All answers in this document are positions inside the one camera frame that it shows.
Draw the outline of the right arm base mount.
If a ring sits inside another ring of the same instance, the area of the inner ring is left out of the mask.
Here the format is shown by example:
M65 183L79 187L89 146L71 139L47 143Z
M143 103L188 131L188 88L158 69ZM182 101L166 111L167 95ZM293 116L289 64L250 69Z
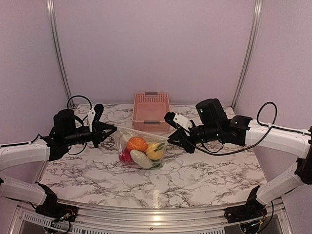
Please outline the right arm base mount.
M257 208L256 206L240 205L228 207L224 210L224 217L228 223L242 222L267 215L265 207Z

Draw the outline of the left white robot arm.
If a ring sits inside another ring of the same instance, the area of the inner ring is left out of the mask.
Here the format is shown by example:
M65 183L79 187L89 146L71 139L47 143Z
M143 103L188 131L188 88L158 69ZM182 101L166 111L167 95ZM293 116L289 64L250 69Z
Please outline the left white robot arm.
M91 142L95 148L117 131L114 125L101 122L103 106L97 104L87 114L87 125L71 109L59 111L53 117L54 126L48 136L38 136L23 143L0 147L0 169L5 170L32 162L51 162L61 159L73 145ZM46 185L28 183L4 174L0 175L0 195L27 201L36 206L38 214L61 217L74 214L73 208L58 203L57 195Z

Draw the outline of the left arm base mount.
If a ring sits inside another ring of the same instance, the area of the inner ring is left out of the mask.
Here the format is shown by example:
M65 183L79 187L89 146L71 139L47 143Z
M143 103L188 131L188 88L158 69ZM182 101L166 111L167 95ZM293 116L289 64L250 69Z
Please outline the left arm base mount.
M52 206L38 205L35 209L37 214L54 219L54 222L74 222L78 213L78 207L56 203Z

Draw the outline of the clear zip top bag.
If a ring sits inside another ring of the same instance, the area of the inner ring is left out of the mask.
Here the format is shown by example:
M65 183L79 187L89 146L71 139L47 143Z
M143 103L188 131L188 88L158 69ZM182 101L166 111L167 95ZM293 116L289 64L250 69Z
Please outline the clear zip top bag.
M139 130L117 127L113 139L119 161L137 169L158 169L163 166L163 158L169 145L167 138Z

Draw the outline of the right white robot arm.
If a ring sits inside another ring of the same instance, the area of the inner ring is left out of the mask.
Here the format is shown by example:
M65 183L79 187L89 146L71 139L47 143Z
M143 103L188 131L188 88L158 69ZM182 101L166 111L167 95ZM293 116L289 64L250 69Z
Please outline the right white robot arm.
M168 112L165 122L175 128L168 143L192 154L199 150L210 156L224 156L208 150L205 143L218 141L222 145L241 146L238 154L254 147L267 148L296 157L296 161L283 173L251 190L246 203L225 209L228 222L243 221L267 214L266 205L302 185L312 183L312 131L292 129L264 123L252 117L236 115L229 119L216 98L201 101L196 106L201 124L179 113Z

